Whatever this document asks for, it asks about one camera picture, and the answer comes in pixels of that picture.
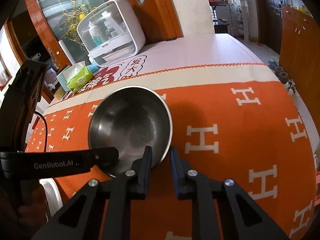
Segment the transparent lid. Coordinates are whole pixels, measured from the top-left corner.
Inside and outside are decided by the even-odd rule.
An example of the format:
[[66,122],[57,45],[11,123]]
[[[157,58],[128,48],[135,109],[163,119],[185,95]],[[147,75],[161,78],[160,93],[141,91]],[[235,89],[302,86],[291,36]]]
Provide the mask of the transparent lid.
[[77,31],[88,52],[92,52],[92,57],[101,55],[102,51],[108,53],[132,41],[114,1],[106,2],[92,10],[81,21]]

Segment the hand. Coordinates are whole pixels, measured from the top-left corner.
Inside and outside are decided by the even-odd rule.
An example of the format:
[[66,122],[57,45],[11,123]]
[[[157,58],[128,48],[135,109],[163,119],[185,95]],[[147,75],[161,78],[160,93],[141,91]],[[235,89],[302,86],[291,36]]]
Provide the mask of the hand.
[[19,222],[25,225],[29,229],[30,234],[33,235],[48,221],[47,211],[47,198],[43,186],[40,185],[32,192],[31,202],[19,208],[21,215]]

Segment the orange zigzag stitching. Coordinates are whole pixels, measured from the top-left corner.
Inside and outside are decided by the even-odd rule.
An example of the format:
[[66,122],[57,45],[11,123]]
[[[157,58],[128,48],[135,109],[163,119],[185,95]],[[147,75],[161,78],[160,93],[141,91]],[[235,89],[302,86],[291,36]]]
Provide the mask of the orange zigzag stitching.
[[[119,81],[122,81],[122,80],[127,80],[127,79],[131,79],[131,78],[136,78],[136,77],[142,77],[142,76],[147,76],[147,75],[152,75],[152,74],[157,74],[157,73],[161,73],[161,72],[167,72],[167,71],[174,71],[174,70],[180,70],[180,69],[188,69],[188,68],[199,68],[199,67],[225,67],[225,66],[244,66],[244,65],[260,65],[260,66],[267,66],[266,64],[264,63],[223,63],[223,64],[205,64],[205,65],[195,65],[195,66],[186,66],[186,67],[177,67],[177,68],[168,68],[168,69],[163,69],[163,70],[157,70],[157,71],[153,71],[153,72],[148,72],[148,73],[143,73],[143,74],[139,74],[139,75],[136,75],[136,76],[133,76],[133,77],[126,77],[126,78],[123,78],[123,79],[120,79],[120,80],[116,80],[116,81],[113,81],[113,82],[110,82],[108,84],[105,84],[105,85],[102,85],[102,86],[99,86],[97,88],[101,88],[101,87],[104,87],[104,86],[107,86],[109,84],[113,84],[113,83],[116,83],[116,82],[119,82]],[[92,90],[95,90],[97,88],[94,88],[94,89],[91,89],[91,90],[88,90],[88,91],[83,91],[79,94],[76,94],[75,96],[73,96],[72,98],[78,96],[78,95],[81,95],[83,93],[86,93],[86,92],[89,92],[89,91],[92,91]]]

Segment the green package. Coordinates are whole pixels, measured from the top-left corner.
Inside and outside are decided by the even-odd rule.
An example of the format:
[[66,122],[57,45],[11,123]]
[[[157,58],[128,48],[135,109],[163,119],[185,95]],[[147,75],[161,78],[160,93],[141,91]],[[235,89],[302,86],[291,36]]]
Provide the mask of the green package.
[[67,86],[75,94],[92,78],[92,72],[86,66],[84,66],[71,79],[68,80]]

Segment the glass door panel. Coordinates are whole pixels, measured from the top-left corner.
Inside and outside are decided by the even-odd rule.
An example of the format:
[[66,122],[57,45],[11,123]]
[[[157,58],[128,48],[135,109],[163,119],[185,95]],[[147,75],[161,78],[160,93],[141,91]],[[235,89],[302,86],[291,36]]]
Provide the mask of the glass door panel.
[[108,0],[38,0],[55,38],[64,47],[67,57],[71,56],[75,62],[86,61],[87,65],[90,64],[88,52],[76,31],[79,22],[93,8],[106,1]]

